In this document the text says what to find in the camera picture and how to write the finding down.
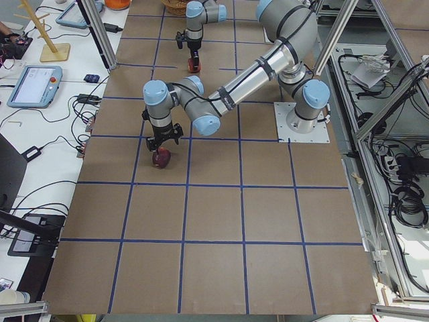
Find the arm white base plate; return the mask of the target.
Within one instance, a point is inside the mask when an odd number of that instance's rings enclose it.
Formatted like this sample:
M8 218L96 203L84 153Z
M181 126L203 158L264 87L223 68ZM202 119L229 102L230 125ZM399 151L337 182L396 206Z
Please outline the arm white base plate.
M322 110L317 119L307 121L296 115L295 106L293 102L274 103L278 142L329 144L328 122L324 120Z

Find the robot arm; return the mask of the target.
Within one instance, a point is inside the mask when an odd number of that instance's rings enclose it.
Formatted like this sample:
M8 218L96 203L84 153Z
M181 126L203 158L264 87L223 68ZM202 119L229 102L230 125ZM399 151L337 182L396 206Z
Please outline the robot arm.
M198 51L201 48L203 26L226 20L227 8L216 1L190 1L186 5L186 40L190 57L194 65L199 62Z
M330 97L329 87L307 75L303 63L316 41L316 14L301 1L260 1L256 18L265 28L272 48L209 97L203 96L204 87L197 76L187 76L176 83L151 80L144 84L146 108L142 117L151 123L154 132L146 139L149 151L182 136L180 125L172 123L174 107L182 106L197 132L210 136L221 126L224 114L273 79L296 102L286 117L289 128L297 133L312 131Z

